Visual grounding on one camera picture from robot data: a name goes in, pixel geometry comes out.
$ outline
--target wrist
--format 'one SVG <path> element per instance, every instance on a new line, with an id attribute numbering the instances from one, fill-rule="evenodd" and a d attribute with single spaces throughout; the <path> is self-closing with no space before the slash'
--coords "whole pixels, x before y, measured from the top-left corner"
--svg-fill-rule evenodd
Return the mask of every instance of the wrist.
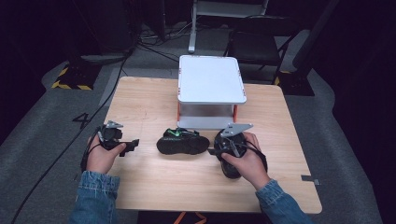
<path id="1" fill-rule="evenodd" d="M 259 190 L 262 189 L 265 185 L 267 185 L 270 181 L 271 178 L 268 175 L 264 175 L 251 181 L 251 184 L 256 190 Z"/>
<path id="2" fill-rule="evenodd" d="M 95 173 L 100 174 L 100 175 L 107 175 L 107 172 L 105 170 L 101 169 L 101 168 L 94 168 L 94 167 L 93 168 L 88 168 L 87 167 L 87 171 L 95 172 Z"/>

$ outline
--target denim jacket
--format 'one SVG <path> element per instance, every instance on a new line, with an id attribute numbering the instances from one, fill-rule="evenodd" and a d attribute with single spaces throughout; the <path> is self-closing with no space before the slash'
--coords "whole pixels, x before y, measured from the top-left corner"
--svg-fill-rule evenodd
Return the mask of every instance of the denim jacket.
<path id="1" fill-rule="evenodd" d="M 69 223 L 117 223 L 119 184 L 118 177 L 84 171 Z M 256 191 L 256 196 L 262 211 L 274 224 L 313 223 L 274 179 Z"/>

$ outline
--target black backdrop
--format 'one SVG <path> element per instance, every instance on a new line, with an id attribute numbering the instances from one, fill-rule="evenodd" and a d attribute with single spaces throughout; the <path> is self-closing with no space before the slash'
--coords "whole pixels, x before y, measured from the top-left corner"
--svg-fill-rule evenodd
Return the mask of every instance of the black backdrop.
<path id="1" fill-rule="evenodd" d="M 54 66 L 69 60 L 70 55 L 100 55 L 103 45 L 130 46 L 128 21 L 114 26 L 114 16 L 108 21 L 99 21 L 106 11 L 98 8 L 104 3 L 116 1 L 91 0 L 3 0 L 0 1 L 0 144 L 4 142 L 23 116 L 45 92 L 41 78 Z M 96 41 L 92 31 L 101 35 Z"/>
<path id="2" fill-rule="evenodd" d="M 313 48 L 314 68 L 335 94 L 333 114 L 369 177 L 384 223 L 396 193 L 396 7 L 339 1 Z"/>

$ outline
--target wooden table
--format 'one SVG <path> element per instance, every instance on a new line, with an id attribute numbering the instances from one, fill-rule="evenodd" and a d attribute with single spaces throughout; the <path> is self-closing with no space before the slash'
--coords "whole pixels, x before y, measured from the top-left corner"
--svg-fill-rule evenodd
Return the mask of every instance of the wooden table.
<path id="1" fill-rule="evenodd" d="M 269 176 L 298 202 L 304 212 L 317 214 L 321 204 L 294 129 L 282 90 L 277 86 L 245 84 L 247 102 L 239 106 L 238 123 L 249 129 L 267 156 Z M 123 77 L 106 120 L 124 125 L 123 141 L 140 144 L 117 157 L 109 172 L 121 178 L 117 207 L 136 210 L 260 212 L 255 189 L 243 177 L 224 176 L 220 162 L 204 152 L 163 155 L 157 141 L 177 126 L 177 80 Z M 201 131 L 213 145 L 217 131 Z"/>

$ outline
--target black controller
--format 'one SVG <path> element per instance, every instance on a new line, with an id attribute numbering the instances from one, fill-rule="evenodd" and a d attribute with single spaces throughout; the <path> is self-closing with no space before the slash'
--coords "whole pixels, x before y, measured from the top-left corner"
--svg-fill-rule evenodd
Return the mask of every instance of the black controller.
<path id="1" fill-rule="evenodd" d="M 97 127 L 91 139 L 98 135 L 100 145 L 106 150 L 111 150 L 119 144 L 125 143 L 126 148 L 120 153 L 120 157 L 124 157 L 125 153 L 134 151 L 134 148 L 139 145 L 139 139 L 135 139 L 132 142 L 120 142 L 120 139 L 122 138 L 122 131 L 118 128 L 121 127 L 122 125 L 113 121 L 109 121 L 107 124 Z M 80 164 L 81 172 L 84 172 L 87 169 L 88 156 L 90 155 L 90 150 L 92 150 L 90 147 L 91 142 L 87 145 L 87 148 L 84 151 L 84 155 Z"/>
<path id="2" fill-rule="evenodd" d="M 221 153 L 228 153 L 235 157 L 243 157 L 248 150 L 247 141 L 242 133 L 230 137 L 222 137 L 222 132 L 223 130 L 221 130 L 215 137 L 215 149 L 209 149 L 208 151 L 211 155 L 215 155 L 218 158 L 221 163 L 221 170 L 224 175 L 228 178 L 236 179 L 241 177 L 241 175 L 233 165 L 221 157 Z M 257 149 L 251 150 L 262 159 L 262 164 L 264 165 L 265 171 L 268 171 L 267 159 L 265 158 L 265 155 Z"/>

